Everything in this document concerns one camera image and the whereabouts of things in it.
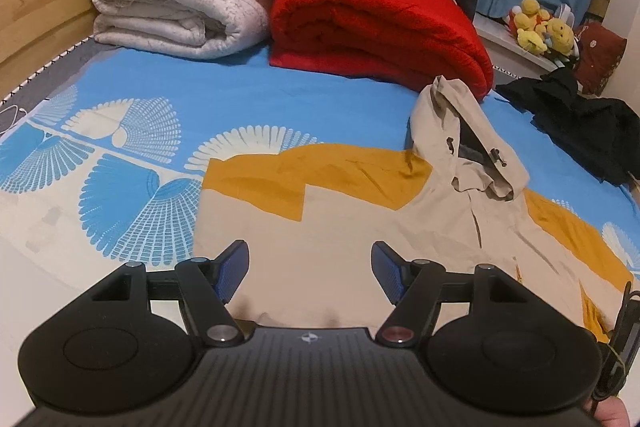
white fabric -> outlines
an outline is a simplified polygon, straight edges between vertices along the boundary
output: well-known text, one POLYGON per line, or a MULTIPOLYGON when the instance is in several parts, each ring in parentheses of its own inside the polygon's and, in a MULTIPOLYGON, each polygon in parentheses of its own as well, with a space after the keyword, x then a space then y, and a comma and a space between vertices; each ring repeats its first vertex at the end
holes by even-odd
POLYGON ((215 59, 269 35, 273 0, 94 0, 95 40, 191 59, 215 59))

human hand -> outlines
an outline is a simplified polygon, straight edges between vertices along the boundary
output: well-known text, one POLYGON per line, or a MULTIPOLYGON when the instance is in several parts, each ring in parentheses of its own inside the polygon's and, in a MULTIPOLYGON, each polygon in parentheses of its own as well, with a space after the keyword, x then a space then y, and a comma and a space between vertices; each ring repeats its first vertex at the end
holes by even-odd
MULTIPOLYGON (((584 409, 591 412, 592 404, 593 400, 590 398, 584 405, 584 409)), ((601 401, 593 417, 603 427, 630 427, 631 425, 625 404, 617 396, 609 396, 601 401)))

crosshair logo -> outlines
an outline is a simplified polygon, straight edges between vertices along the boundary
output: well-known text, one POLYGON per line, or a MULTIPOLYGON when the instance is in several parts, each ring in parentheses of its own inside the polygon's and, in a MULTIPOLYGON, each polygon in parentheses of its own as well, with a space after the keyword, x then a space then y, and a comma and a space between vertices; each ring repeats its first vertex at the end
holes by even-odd
POLYGON ((308 331, 307 333, 304 333, 300 337, 300 340, 302 340, 303 342, 305 342, 307 344, 314 343, 319 339, 320 339, 320 337, 318 337, 315 333, 311 333, 311 331, 308 331))

black garment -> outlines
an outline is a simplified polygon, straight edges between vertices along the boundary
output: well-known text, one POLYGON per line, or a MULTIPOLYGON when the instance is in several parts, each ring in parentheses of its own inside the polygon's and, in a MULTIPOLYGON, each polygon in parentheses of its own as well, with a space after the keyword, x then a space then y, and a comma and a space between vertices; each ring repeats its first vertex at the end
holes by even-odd
POLYGON ((640 178, 640 120, 618 99, 585 99, 569 68, 523 77, 495 90, 533 113, 533 124, 595 177, 613 185, 640 178))

black ribbed surface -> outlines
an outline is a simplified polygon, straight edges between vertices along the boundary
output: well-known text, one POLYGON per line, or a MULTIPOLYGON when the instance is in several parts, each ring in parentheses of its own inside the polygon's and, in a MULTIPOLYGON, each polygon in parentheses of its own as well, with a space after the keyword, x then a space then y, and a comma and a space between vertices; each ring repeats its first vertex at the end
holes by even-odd
POLYGON ((580 427, 581 411, 517 419, 473 409, 437 387, 410 351, 374 344, 364 329, 258 328, 212 349, 176 392, 106 418, 38 409, 20 427, 580 427))

